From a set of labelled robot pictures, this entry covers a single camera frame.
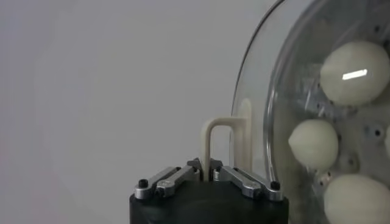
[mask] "egg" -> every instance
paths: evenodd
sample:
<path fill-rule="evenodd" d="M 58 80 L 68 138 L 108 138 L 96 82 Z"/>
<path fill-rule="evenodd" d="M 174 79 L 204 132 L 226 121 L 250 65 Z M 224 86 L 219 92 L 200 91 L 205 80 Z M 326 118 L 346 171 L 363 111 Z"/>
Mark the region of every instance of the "egg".
<path fill-rule="evenodd" d="M 390 158 L 390 126 L 388 126 L 386 130 L 385 146 L 386 146 L 386 151 L 388 153 L 388 156 Z"/>
<path fill-rule="evenodd" d="M 303 166 L 325 170 L 338 155 L 335 129 L 326 121 L 306 120 L 300 123 L 288 139 L 292 154 Z"/>
<path fill-rule="evenodd" d="M 321 67 L 320 85 L 328 99 L 357 106 L 374 100 L 390 80 L 386 51 L 366 41 L 347 43 L 333 51 Z"/>
<path fill-rule="evenodd" d="M 328 185 L 324 210 L 331 224 L 389 224 L 390 191 L 362 175 L 344 175 Z"/>

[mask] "metal bracket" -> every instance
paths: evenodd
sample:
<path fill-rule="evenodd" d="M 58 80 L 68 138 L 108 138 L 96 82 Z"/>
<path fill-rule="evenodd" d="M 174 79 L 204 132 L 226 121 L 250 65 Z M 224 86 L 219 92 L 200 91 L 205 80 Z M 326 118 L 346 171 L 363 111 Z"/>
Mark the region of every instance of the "metal bracket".
<path fill-rule="evenodd" d="M 218 181 L 231 181 L 241 189 L 243 195 L 249 198 L 257 198 L 261 193 L 261 185 L 259 183 L 246 178 L 229 166 L 221 167 Z"/>
<path fill-rule="evenodd" d="M 165 170 L 153 176 L 152 178 L 148 179 L 147 181 L 145 180 L 144 181 L 145 186 L 140 186 L 140 184 L 137 184 L 134 190 L 135 198 L 145 200 L 153 197 L 157 182 L 171 176 L 176 172 L 177 169 L 175 167 L 168 167 Z"/>
<path fill-rule="evenodd" d="M 270 201 L 283 200 L 279 182 L 269 182 L 252 172 L 223 166 L 220 171 L 214 171 L 214 176 L 217 176 L 215 179 L 218 181 L 231 181 L 241 189 L 243 195 L 249 198 L 256 199 L 264 195 Z"/>
<path fill-rule="evenodd" d="M 199 158 L 195 158 L 191 161 L 187 162 L 187 166 L 192 166 L 200 171 L 200 180 L 203 180 L 203 171 L 202 171 L 202 165 L 200 164 Z M 209 176 L 213 177 L 213 170 L 217 169 L 218 167 L 222 167 L 223 163 L 220 160 L 215 160 L 213 158 L 210 158 L 210 170 L 209 170 Z"/>
<path fill-rule="evenodd" d="M 268 181 L 261 176 L 248 172 L 245 170 L 237 169 L 237 172 L 241 173 L 245 177 L 256 181 L 257 183 L 261 184 L 262 187 L 262 194 L 265 195 L 265 197 L 270 201 L 283 201 L 283 192 L 280 187 L 280 183 L 277 181 Z"/>
<path fill-rule="evenodd" d="M 170 197 L 175 190 L 185 181 L 199 181 L 200 171 L 192 166 L 185 166 L 165 180 L 157 182 L 156 194 L 159 197 Z"/>

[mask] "white plastic hook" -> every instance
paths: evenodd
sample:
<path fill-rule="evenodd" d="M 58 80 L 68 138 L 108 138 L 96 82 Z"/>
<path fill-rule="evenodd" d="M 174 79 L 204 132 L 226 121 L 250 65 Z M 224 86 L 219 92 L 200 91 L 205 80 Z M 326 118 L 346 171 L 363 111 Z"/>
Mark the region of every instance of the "white plastic hook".
<path fill-rule="evenodd" d="M 244 99 L 237 117 L 219 117 L 206 122 L 202 129 L 200 163 L 204 181 L 209 181 L 211 132 L 217 126 L 228 126 L 233 131 L 234 166 L 252 171 L 252 107 Z"/>

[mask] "black screw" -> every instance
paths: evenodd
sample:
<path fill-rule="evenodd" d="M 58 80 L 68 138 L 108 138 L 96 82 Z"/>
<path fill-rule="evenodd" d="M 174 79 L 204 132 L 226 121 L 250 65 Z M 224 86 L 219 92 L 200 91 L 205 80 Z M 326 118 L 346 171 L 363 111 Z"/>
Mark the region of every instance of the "black screw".
<path fill-rule="evenodd" d="M 138 181 L 138 187 L 140 188 L 145 188 L 147 187 L 147 185 L 148 185 L 147 179 L 140 179 Z"/>
<path fill-rule="evenodd" d="M 271 189 L 275 191 L 280 190 L 280 183 L 278 181 L 272 181 L 271 182 Z"/>

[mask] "white wall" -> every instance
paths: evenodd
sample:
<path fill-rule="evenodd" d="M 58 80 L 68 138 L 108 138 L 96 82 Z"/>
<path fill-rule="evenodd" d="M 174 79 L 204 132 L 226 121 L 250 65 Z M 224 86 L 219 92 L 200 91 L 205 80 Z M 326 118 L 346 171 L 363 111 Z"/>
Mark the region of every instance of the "white wall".
<path fill-rule="evenodd" d="M 0 223 L 127 223 L 137 180 L 229 115 L 271 2 L 0 1 Z"/>

